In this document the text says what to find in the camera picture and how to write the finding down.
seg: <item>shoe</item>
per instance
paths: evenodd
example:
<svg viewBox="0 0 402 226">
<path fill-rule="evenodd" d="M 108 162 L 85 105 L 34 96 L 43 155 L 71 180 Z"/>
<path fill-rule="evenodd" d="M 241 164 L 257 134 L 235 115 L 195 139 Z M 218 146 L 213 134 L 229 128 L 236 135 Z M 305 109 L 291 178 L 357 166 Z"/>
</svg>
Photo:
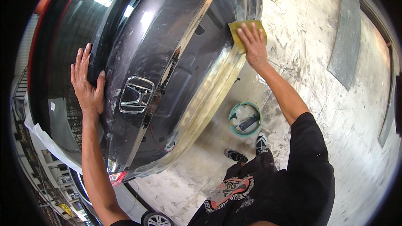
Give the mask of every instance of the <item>shoe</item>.
<svg viewBox="0 0 402 226">
<path fill-rule="evenodd" d="M 267 147 L 267 140 L 268 140 L 267 134 L 264 131 L 261 131 L 257 137 L 256 155 L 261 154 Z"/>
<path fill-rule="evenodd" d="M 244 163 L 248 161 L 247 157 L 244 154 L 241 154 L 230 148 L 225 149 L 224 154 L 227 158 L 232 159 L 234 161 L 242 161 Z"/>
</svg>

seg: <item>sponge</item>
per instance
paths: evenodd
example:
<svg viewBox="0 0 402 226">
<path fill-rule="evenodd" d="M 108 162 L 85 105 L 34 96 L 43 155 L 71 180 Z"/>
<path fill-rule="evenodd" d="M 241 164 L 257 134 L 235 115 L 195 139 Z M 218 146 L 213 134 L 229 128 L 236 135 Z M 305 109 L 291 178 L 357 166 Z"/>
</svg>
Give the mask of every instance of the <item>sponge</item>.
<svg viewBox="0 0 402 226">
<path fill-rule="evenodd" d="M 242 23 L 245 23 L 248 28 L 251 31 L 251 23 L 255 23 L 255 28 L 259 32 L 259 29 L 263 29 L 264 33 L 264 40 L 265 40 L 265 45 L 267 44 L 267 33 L 264 30 L 263 23 L 260 20 L 245 20 L 245 21 L 238 21 L 238 22 L 233 22 L 229 23 L 229 29 L 230 33 L 232 34 L 234 45 L 239 48 L 239 54 L 242 55 L 246 53 L 246 49 L 244 48 L 243 42 L 241 41 L 239 35 L 237 34 L 237 29 L 242 27 Z"/>
</svg>

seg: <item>car wheel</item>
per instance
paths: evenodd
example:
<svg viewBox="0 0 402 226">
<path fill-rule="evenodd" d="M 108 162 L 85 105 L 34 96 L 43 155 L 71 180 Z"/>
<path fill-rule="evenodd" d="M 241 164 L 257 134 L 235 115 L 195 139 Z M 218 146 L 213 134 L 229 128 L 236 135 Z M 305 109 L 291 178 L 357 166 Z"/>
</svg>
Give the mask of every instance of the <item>car wheel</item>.
<svg viewBox="0 0 402 226">
<path fill-rule="evenodd" d="M 147 214 L 142 221 L 144 226 L 174 226 L 173 221 L 166 215 L 158 212 Z"/>
</svg>

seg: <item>car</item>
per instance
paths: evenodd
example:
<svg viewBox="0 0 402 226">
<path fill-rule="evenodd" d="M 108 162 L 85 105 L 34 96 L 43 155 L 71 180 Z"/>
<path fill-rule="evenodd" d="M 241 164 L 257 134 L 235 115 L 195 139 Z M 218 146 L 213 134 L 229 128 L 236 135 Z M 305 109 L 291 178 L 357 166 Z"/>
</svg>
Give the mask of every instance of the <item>car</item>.
<svg viewBox="0 0 402 226">
<path fill-rule="evenodd" d="M 262 16 L 262 0 L 45 2 L 28 62 L 33 123 L 82 173 L 70 65 L 91 42 L 88 81 L 106 71 L 100 145 L 114 186 L 160 173 L 194 143 L 245 62 L 227 24 Z"/>
<path fill-rule="evenodd" d="M 69 168 L 69 173 L 90 221 L 94 225 L 101 225 L 101 220 L 88 197 L 82 175 L 71 168 Z M 134 222 L 141 223 L 144 226 L 156 226 L 158 223 L 164 226 L 174 226 L 174 222 L 168 216 L 153 210 L 130 184 L 124 183 L 124 185 L 115 186 L 113 189 L 120 208 Z"/>
</svg>

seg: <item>red wire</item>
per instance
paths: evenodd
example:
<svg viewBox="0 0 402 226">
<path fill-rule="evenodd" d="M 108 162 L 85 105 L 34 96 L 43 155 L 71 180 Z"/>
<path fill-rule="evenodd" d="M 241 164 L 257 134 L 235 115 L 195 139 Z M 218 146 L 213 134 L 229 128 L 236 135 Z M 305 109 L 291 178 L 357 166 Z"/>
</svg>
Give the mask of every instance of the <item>red wire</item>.
<svg viewBox="0 0 402 226">
<path fill-rule="evenodd" d="M 152 127 L 151 127 L 151 124 L 149 124 L 149 128 L 151 129 L 151 135 L 152 135 L 152 139 L 153 139 L 153 142 L 160 148 L 160 149 L 162 149 L 163 151 L 165 151 L 165 152 L 171 152 L 176 146 L 177 146 L 177 144 L 176 143 L 174 143 L 174 146 L 173 146 L 173 148 L 171 149 L 171 150 L 166 150 L 166 149 L 164 149 L 164 148 L 162 148 L 161 146 L 159 146 L 159 144 L 156 142 L 156 140 L 155 140 L 155 138 L 154 138 L 154 136 L 153 136 L 153 130 L 152 130 Z"/>
</svg>

